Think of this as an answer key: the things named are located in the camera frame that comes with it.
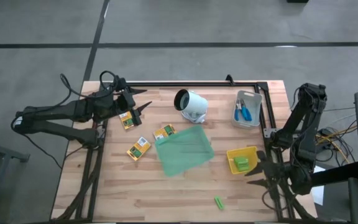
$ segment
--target yellow label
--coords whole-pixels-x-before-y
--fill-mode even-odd
[[[134,123],[132,122],[132,115],[130,112],[120,114],[119,118],[125,130],[134,126]]]
[[[127,151],[127,154],[131,156],[135,161],[143,156],[143,154],[150,149],[151,144],[143,137]]]
[[[171,129],[173,132],[172,133],[167,133],[166,128]],[[156,140],[159,140],[159,139],[163,139],[165,137],[168,137],[170,134],[175,134],[176,132],[177,131],[173,128],[173,126],[171,124],[168,124],[165,127],[154,131],[153,134],[154,134],[154,138]]]

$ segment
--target blue pliers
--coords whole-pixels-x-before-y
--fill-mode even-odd
[[[242,117],[246,120],[246,121],[252,121],[252,117],[251,117],[251,113],[249,112],[248,108],[246,107],[246,103],[244,102],[243,99],[236,100],[236,110],[234,111],[234,119],[236,121],[239,120],[239,111],[241,110],[241,114]]]

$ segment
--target gray concrete floor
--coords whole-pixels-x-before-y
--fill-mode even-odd
[[[0,0],[0,44],[92,43],[102,3]],[[304,6],[282,0],[112,0],[101,37],[101,42],[294,41],[358,41],[358,1],[310,0]],[[0,145],[31,153],[28,164],[12,161],[9,166],[0,193],[0,223],[48,220],[60,171],[9,124],[25,106],[53,105],[64,98],[60,73],[79,90],[89,54],[90,49],[0,49]],[[290,102],[301,84],[323,84],[326,109],[332,109],[353,105],[358,47],[99,49],[91,80],[103,70],[128,80],[222,80],[227,74],[236,80],[284,80]],[[321,125],[354,113],[324,113]],[[332,127],[344,129],[353,120]],[[62,163],[66,140],[31,137]],[[357,160],[357,133],[345,140]]]

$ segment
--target small green block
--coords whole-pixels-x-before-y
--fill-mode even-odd
[[[244,156],[235,157],[234,163],[240,172],[246,171],[249,169],[248,158],[246,158]]]
[[[224,204],[222,202],[222,199],[219,196],[215,196],[215,202],[220,210],[224,209]]]

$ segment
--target green plastic bag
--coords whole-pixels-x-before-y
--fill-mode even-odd
[[[172,177],[199,166],[214,157],[200,125],[172,134],[155,142],[165,175]]]

